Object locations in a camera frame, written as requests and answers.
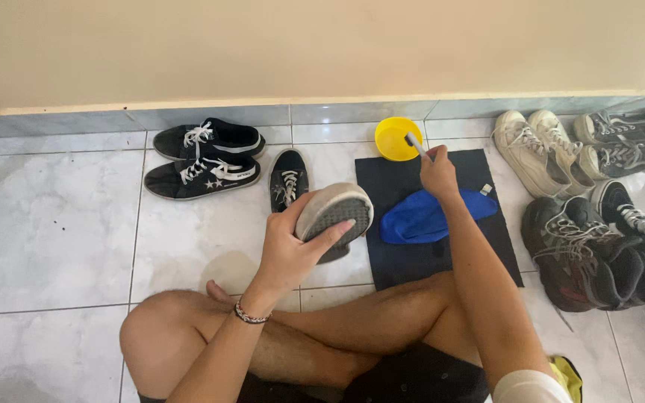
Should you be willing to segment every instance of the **yellow bowl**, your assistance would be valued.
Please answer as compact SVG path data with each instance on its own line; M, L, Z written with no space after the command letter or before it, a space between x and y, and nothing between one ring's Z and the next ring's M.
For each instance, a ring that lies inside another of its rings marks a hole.
M422 144L422 133L417 125L407 118L387 118L377 124L375 129L375 144L383 157L388 160L411 160L417 155L417 149L407 144L405 135L414 133L417 141Z

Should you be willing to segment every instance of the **blue cloth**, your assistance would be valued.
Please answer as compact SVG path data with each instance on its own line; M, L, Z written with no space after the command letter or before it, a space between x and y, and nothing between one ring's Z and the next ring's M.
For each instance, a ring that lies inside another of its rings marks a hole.
M476 190L459 190L474 219L497 213L497 202ZM391 244L433 243L449 235L447 217L437 199L426 190L416 191L388 211L380 221L380 238Z

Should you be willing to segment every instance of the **bracelet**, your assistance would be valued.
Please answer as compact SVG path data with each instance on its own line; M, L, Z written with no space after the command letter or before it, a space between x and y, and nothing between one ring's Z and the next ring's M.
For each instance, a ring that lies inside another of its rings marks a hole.
M251 325L260 325L264 324L265 322L270 319L271 316L273 316L273 312L270 313L270 315L264 317L264 318L253 318L252 316L248 316L247 313L243 312L243 308L240 307L240 300L235 303L235 316L240 318L241 321L244 321L246 324L251 324Z

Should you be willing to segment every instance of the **black shorts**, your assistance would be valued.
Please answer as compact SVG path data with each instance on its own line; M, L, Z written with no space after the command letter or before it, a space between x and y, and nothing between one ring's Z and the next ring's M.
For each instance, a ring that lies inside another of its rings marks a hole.
M417 343L383 357L345 389L341 403L483 403L489 395L484 371L434 347ZM141 403L164 403L140 397ZM239 403L325 403L297 385L263 381L247 373Z

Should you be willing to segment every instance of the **hand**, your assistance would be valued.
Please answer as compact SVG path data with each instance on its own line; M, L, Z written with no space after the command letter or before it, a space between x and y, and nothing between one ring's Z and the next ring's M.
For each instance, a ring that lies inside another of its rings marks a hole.
M439 200L443 209L461 200L457 186L457 172L452 161L447 158L447 146L434 147L422 156L419 178L425 190Z
M306 243L296 238L295 223L314 193L303 194L284 212L268 216L260 268L241 300L248 315L272 312L275 303L297 288L320 257L353 227L352 221L343 221Z

